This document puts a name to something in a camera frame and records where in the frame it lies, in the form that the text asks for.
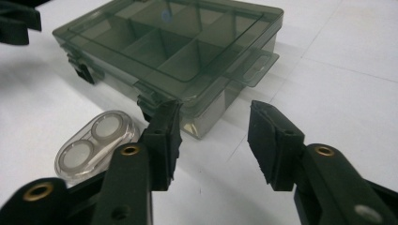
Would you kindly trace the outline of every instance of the plastic storage box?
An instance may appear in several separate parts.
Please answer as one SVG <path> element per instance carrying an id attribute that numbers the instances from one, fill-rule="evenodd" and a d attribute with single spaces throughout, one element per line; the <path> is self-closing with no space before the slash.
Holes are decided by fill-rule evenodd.
<path id="1" fill-rule="evenodd" d="M 82 78 L 137 100 L 145 116 L 183 102 L 180 127 L 201 138 L 276 62 L 282 20 L 279 8 L 234 1 L 114 0 L 54 36 Z"/>

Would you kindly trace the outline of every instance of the lens case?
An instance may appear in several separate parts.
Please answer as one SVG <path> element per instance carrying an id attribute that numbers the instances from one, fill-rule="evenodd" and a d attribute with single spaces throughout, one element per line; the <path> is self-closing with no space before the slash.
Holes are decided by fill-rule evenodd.
<path id="1" fill-rule="evenodd" d="M 55 172 L 70 184 L 77 184 L 108 169 L 114 150 L 124 143 L 138 142 L 140 132 L 121 111 L 96 116 L 59 150 Z"/>

